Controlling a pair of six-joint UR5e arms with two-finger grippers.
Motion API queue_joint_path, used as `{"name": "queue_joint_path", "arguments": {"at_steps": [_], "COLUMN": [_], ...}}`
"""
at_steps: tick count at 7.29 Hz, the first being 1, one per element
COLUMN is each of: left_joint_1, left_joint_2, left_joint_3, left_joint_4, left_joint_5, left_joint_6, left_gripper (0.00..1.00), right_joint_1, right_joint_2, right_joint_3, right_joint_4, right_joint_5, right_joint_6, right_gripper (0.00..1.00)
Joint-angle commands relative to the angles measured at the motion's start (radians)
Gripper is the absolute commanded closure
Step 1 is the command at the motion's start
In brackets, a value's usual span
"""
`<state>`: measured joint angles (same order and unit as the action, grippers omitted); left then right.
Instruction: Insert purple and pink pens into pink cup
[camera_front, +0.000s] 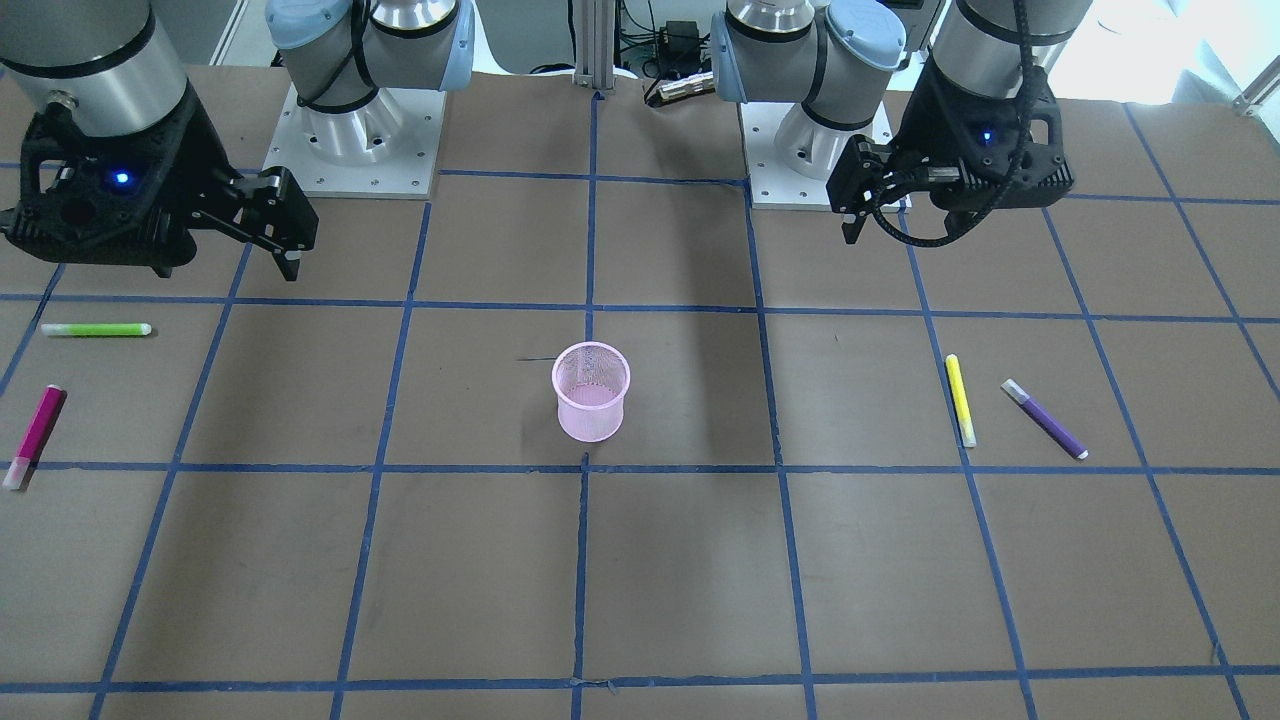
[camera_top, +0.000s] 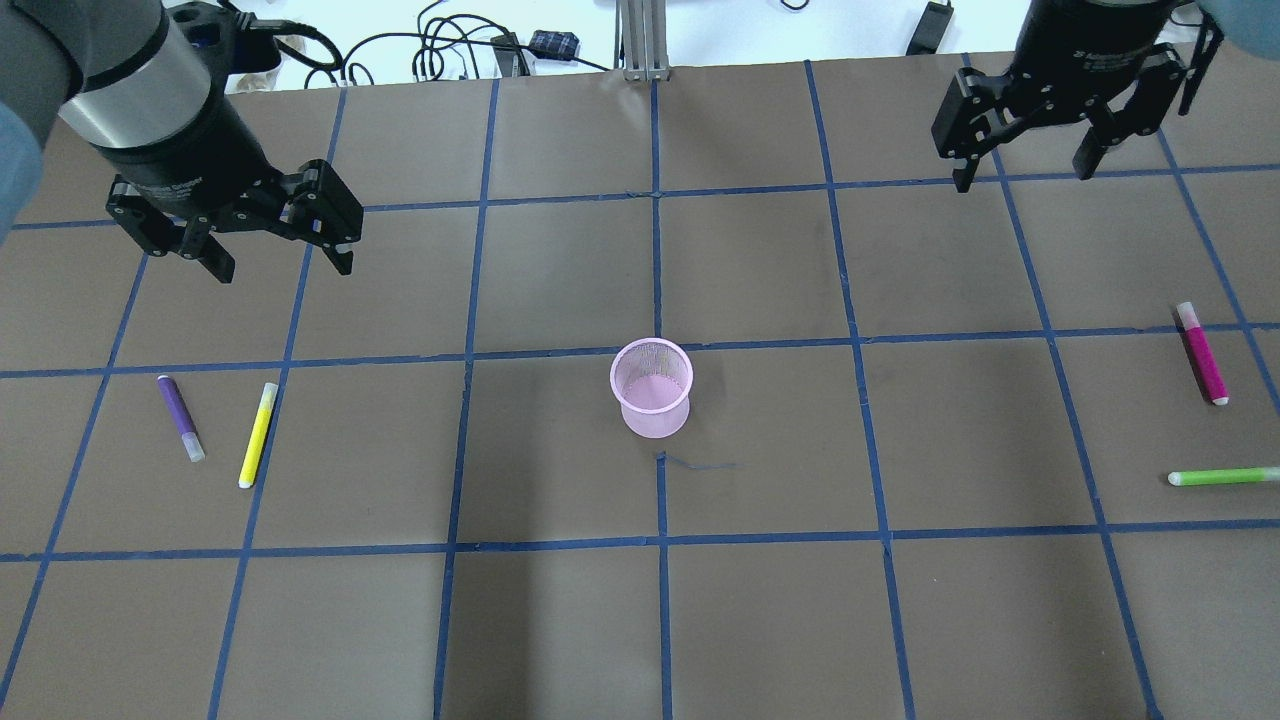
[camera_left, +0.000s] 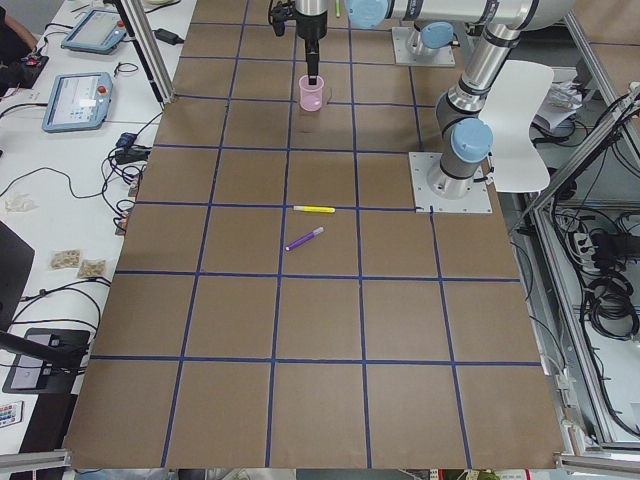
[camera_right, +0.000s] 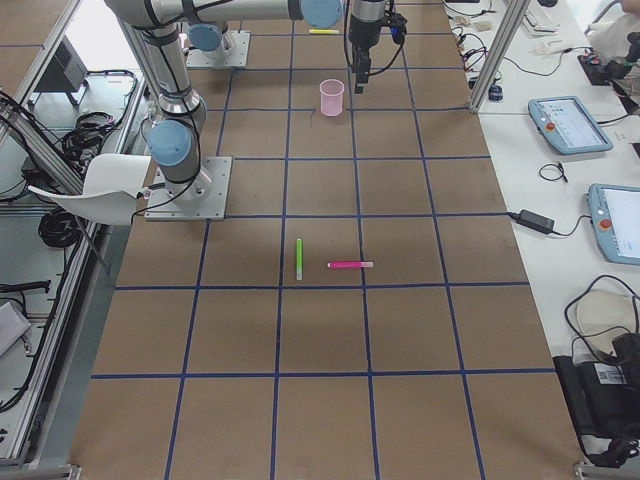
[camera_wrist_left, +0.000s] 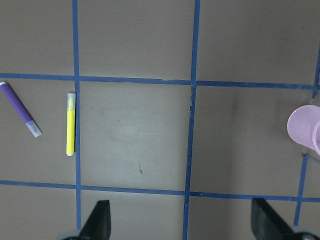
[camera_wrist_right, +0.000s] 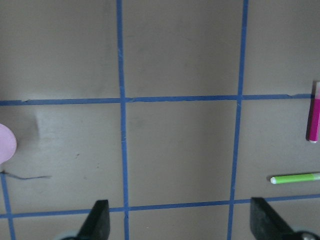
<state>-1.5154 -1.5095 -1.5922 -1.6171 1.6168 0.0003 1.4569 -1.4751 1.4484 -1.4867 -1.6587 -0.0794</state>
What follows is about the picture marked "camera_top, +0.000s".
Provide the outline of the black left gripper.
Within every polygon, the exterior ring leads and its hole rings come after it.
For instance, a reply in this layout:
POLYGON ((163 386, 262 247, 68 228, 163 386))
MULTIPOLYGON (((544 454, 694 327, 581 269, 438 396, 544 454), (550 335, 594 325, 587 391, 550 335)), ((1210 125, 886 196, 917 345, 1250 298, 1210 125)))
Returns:
POLYGON ((169 138, 99 151, 118 170, 106 213, 148 256, 177 254, 229 284, 236 260, 212 233, 264 231, 353 272, 364 206, 337 169, 316 159, 283 176, 223 95, 169 138))

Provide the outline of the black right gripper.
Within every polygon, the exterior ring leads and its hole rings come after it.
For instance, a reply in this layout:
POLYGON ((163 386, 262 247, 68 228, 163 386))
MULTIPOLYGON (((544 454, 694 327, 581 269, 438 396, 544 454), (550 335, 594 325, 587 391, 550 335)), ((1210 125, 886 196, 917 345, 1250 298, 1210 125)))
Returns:
POLYGON ((1033 1, 1010 64, 1001 76, 956 70, 932 124, 940 158, 965 193, 982 158, 1028 131, 1046 111, 1075 117, 1091 128, 1074 155, 1074 173, 1088 181, 1103 156, 1133 135, 1156 132, 1178 91, 1178 114, 1189 113, 1222 45, 1222 29, 1203 18, 1190 64, 1157 37, 1172 1, 1033 1), (1107 104, 1133 88, 1115 111, 1107 104))

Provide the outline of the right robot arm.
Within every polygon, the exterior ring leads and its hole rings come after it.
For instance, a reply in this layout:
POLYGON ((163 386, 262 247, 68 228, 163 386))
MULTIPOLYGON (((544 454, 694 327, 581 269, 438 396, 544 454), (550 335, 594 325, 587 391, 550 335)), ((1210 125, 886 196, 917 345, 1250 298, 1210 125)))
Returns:
POLYGON ((931 127, 937 154, 954 164, 965 193, 980 161, 1029 129, 1088 128, 1071 167, 1088 181, 1112 149, 1153 135, 1171 108, 1187 114, 1225 42, 1254 56, 1279 55, 1275 1, 1199 1, 1189 60, 1161 40, 1175 1, 1033 1, 1007 69, 972 67, 951 79, 931 127))

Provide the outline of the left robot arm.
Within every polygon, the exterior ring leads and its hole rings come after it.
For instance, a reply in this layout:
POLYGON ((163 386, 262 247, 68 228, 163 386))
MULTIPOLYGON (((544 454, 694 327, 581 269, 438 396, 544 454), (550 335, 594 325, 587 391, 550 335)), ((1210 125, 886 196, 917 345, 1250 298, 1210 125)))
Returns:
POLYGON ((3 4, 3 229, 35 197, 44 150, 65 123, 114 169, 105 209, 148 256, 197 263, 228 283, 220 233, 261 231, 353 268, 364 208, 323 159, 278 170, 227 99, 232 76, 289 56, 339 70, 324 33, 230 1, 3 4))

